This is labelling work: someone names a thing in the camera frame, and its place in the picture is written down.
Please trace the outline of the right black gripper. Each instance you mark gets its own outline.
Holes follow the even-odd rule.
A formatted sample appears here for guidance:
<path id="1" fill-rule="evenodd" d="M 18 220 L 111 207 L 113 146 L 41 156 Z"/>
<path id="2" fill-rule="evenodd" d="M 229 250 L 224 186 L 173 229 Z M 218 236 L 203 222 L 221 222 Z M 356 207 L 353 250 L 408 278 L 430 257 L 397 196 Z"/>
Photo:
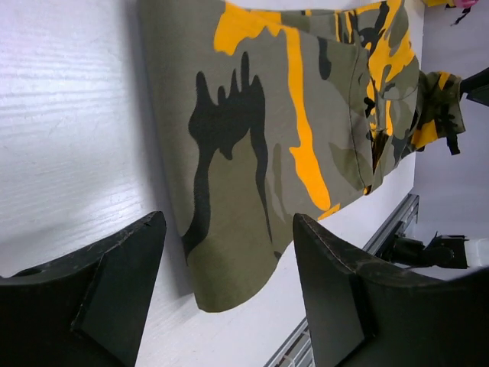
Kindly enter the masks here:
<path id="1" fill-rule="evenodd" d="M 489 106 L 489 68 L 462 80 L 460 84 L 461 96 L 472 102 Z"/>

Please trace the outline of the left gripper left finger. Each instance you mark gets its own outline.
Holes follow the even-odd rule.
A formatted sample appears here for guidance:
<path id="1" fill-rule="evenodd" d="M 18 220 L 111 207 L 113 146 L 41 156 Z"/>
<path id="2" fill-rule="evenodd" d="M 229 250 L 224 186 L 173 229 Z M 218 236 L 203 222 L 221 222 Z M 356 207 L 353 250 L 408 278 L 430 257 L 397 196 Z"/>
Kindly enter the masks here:
<path id="1" fill-rule="evenodd" d="M 133 366 L 167 231 L 155 211 L 1 280 L 3 366 Z"/>

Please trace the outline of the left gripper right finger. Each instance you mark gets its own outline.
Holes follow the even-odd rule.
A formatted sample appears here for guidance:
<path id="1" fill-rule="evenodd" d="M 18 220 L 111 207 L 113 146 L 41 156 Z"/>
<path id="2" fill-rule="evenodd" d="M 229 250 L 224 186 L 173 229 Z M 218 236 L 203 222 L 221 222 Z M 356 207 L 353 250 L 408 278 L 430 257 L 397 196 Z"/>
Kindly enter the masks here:
<path id="1" fill-rule="evenodd" d="M 399 268 L 304 214 L 293 244 L 318 366 L 486 366 L 488 271 Z"/>

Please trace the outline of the yellow camouflage trousers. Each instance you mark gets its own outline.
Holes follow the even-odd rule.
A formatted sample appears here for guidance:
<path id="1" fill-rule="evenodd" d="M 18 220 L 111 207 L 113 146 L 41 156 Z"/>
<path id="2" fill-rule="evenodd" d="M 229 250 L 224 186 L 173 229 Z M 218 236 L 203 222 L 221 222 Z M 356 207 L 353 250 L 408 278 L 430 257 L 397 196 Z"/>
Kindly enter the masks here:
<path id="1" fill-rule="evenodd" d="M 423 72 L 402 1 L 255 10 L 142 1 L 152 105 L 200 310 L 251 299 L 292 242 L 465 131 L 461 78 Z"/>

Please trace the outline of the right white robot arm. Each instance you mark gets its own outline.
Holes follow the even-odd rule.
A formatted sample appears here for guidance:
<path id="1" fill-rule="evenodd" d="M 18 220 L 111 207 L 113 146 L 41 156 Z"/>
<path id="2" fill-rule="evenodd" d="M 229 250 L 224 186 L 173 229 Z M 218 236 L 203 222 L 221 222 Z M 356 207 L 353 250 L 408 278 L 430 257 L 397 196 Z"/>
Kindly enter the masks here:
<path id="1" fill-rule="evenodd" d="M 446 72 L 421 73 L 412 124 L 402 139 L 393 139 L 394 157 L 400 160 L 421 152 L 438 139 L 446 140 L 450 154 L 459 154 L 458 135 L 465 132 L 460 107 L 463 95 L 472 102 L 488 105 L 488 69 L 466 79 Z M 465 235 L 436 234 L 428 245 L 398 239 L 383 258 L 413 267 L 466 269 L 472 266 L 468 263 L 469 243 L 471 240 Z"/>

